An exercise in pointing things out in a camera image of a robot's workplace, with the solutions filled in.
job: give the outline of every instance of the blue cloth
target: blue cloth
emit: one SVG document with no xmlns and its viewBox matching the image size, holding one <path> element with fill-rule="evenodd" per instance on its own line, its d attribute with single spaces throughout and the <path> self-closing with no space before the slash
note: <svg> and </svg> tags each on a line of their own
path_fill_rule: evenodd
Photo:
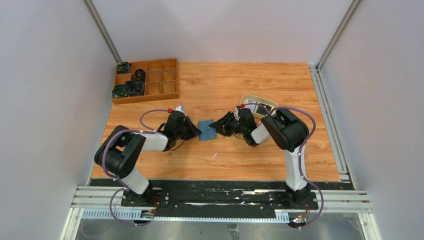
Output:
<svg viewBox="0 0 424 240">
<path fill-rule="evenodd" d="M 213 119 L 198 122 L 198 128 L 201 131 L 201 134 L 199 135 L 200 141 L 207 141 L 217 138 L 217 132 L 215 131 L 215 128 L 209 127 L 209 124 L 213 122 Z"/>
</svg>

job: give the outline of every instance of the wooden organizer tray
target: wooden organizer tray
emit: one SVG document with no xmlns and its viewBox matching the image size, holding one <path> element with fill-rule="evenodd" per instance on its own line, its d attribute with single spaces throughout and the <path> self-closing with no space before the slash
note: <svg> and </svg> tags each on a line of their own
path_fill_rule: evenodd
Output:
<svg viewBox="0 0 424 240">
<path fill-rule="evenodd" d="M 131 64 L 131 73 L 116 74 L 115 84 L 124 84 L 135 79 L 137 69 L 145 71 L 145 84 L 143 96 L 127 96 L 112 98 L 114 104 L 131 104 L 180 97 L 180 69 L 176 58 L 166 58 L 148 61 L 134 61 Z"/>
</svg>

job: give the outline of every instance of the gray wall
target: gray wall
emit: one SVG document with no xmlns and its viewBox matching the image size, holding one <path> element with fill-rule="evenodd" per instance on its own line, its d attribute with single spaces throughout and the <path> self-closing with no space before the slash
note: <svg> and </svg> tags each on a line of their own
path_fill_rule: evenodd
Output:
<svg viewBox="0 0 424 240">
<path fill-rule="evenodd" d="M 114 61 L 80 0 L 0 5 L 0 239 L 56 240 L 92 169 Z"/>
<path fill-rule="evenodd" d="M 123 61 L 317 63 L 352 0 L 94 0 Z"/>
<path fill-rule="evenodd" d="M 322 70 L 384 240 L 422 239 L 424 1 L 364 0 Z"/>
</svg>

